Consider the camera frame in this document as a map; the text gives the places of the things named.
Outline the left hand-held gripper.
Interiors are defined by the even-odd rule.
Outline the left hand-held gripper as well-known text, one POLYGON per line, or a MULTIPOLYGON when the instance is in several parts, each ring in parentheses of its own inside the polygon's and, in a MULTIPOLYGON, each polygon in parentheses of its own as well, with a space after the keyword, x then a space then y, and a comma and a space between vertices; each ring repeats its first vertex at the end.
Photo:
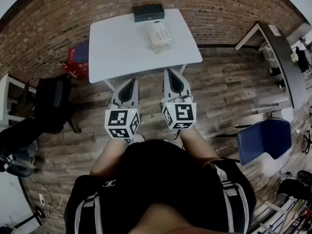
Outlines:
MULTIPOLYGON (((125 101, 129 105, 139 104, 139 86, 136 78, 123 82, 113 92, 112 99, 125 101)), ((133 139, 140 124, 138 108, 111 103, 105 111, 105 130, 111 138, 133 139)))

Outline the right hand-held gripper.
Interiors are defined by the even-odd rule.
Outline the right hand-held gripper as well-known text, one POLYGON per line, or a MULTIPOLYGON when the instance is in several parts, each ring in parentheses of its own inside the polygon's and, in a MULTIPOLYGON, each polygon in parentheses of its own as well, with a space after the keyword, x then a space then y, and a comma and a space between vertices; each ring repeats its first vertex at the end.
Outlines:
POLYGON ((164 71, 162 114, 171 130, 188 129, 196 123, 196 103, 188 81, 172 68, 164 71))

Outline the person's left forearm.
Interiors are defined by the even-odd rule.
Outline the person's left forearm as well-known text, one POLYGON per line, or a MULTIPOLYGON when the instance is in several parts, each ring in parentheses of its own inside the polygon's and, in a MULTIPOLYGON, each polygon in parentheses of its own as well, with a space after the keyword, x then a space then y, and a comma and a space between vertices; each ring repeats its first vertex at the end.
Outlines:
POLYGON ((104 150, 93 164, 90 175, 110 176, 127 147, 127 142, 123 139, 110 139, 104 150))

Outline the person's right forearm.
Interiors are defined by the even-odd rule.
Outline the person's right forearm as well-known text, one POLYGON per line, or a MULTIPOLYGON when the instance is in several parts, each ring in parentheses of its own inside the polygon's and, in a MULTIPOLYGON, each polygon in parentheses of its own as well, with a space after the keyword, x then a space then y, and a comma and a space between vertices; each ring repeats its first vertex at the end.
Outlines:
POLYGON ((201 166, 219 160, 215 150, 201 136, 195 126, 181 130, 179 133, 183 147, 201 166))

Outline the white telephone base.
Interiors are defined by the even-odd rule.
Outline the white telephone base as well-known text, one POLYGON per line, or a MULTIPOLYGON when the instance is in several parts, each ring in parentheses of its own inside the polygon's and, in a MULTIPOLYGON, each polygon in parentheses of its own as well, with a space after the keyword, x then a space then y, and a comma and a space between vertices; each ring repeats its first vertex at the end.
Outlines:
POLYGON ((151 46, 150 48, 158 54, 162 53, 163 51, 169 50, 174 42, 171 38, 169 31, 166 28, 165 23, 156 21, 150 24, 152 24, 154 26, 154 29, 157 31, 160 42, 160 46, 158 48, 152 48, 151 46))

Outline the black office chair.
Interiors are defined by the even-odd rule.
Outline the black office chair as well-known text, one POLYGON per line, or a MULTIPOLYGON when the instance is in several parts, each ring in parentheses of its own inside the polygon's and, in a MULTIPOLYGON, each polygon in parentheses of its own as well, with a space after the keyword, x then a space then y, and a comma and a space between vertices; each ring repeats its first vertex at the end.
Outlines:
POLYGON ((74 107, 69 101, 72 87, 67 74, 39 80, 34 117, 43 133, 58 134, 65 123, 69 123, 74 133, 81 133, 81 129, 72 122, 74 107))

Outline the black metal box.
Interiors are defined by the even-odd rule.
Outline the black metal box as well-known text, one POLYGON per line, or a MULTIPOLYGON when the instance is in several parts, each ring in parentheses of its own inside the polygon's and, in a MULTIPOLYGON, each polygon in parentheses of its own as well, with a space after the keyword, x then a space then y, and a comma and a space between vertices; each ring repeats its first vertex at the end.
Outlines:
POLYGON ((132 11, 135 22, 159 20, 165 17, 165 11, 160 3, 133 6, 132 11))

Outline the person's black striped shirt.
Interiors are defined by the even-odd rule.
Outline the person's black striped shirt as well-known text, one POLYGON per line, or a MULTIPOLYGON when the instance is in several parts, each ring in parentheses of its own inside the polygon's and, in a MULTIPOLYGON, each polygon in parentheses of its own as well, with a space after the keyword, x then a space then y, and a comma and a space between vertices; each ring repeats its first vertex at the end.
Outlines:
POLYGON ((199 165, 162 140, 126 148, 109 177, 76 179, 67 203, 66 234, 129 234, 148 208, 163 204, 191 225, 246 233, 256 205, 254 190, 234 162, 199 165))

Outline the blue chair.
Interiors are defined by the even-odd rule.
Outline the blue chair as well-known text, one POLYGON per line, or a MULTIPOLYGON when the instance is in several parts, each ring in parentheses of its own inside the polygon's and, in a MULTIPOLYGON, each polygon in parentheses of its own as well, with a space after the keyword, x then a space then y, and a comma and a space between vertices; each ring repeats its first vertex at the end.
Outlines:
POLYGON ((280 118, 270 118, 237 133, 240 164, 246 165, 263 153, 278 159, 292 146, 291 125, 280 118))

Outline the white label sheet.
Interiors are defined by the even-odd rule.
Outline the white label sheet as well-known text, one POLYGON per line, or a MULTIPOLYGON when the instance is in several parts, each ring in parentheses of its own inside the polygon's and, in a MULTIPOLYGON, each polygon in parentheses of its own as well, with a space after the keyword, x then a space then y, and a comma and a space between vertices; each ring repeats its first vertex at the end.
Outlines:
POLYGON ((268 24, 268 27, 270 28, 270 30, 272 31, 272 33, 275 36, 279 36, 279 37, 281 36, 281 34, 280 34, 280 32, 276 26, 268 24))

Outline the white shelf unit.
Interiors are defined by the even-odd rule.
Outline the white shelf unit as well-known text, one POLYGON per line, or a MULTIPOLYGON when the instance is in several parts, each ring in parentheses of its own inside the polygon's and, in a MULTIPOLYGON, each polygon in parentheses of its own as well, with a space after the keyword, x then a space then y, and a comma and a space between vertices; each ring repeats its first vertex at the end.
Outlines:
POLYGON ((10 127, 9 121, 21 122, 25 118, 11 115, 9 112, 12 109, 12 104, 17 104, 18 101, 9 98, 8 91, 9 85, 13 84, 17 87, 26 88, 26 84, 22 83, 12 77, 9 74, 5 74, 0 80, 0 132, 10 127))

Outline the black headphones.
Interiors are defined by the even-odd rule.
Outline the black headphones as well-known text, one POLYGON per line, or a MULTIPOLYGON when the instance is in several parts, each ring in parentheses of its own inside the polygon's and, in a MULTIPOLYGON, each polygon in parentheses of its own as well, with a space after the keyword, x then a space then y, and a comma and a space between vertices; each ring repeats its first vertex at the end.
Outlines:
POLYGON ((16 156, 0 156, 0 172, 7 172, 17 177, 29 177, 33 169, 26 163, 17 160, 16 156))

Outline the black floor stand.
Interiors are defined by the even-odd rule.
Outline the black floor stand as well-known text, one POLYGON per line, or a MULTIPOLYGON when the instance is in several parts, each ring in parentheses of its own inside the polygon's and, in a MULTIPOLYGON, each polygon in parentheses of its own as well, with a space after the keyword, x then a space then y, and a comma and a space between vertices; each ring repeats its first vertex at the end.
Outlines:
POLYGON ((21 226, 23 226, 24 224, 28 223, 29 221, 31 221, 34 218, 36 220, 38 220, 39 218, 41 218, 41 219, 45 219, 46 218, 46 215, 44 214, 42 209, 40 207, 38 207, 38 206, 34 207, 34 213, 29 218, 27 218, 24 221, 16 224, 14 227, 12 227, 12 229, 18 229, 18 228, 20 228, 21 226))

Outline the black desk with white frame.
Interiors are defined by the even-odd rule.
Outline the black desk with white frame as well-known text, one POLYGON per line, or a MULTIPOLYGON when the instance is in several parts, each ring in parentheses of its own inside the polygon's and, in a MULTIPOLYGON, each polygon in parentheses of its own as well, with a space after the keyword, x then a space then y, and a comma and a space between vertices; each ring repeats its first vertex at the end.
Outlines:
POLYGON ((254 27, 235 46, 235 50, 239 50, 258 30, 273 52, 273 56, 285 82, 289 99, 284 104, 258 110, 257 113, 271 113, 286 108, 300 109, 305 102, 308 102, 308 90, 298 64, 292 61, 291 54, 293 51, 291 46, 281 31, 279 31, 281 34, 280 37, 275 36, 268 27, 268 24, 257 21, 254 27))

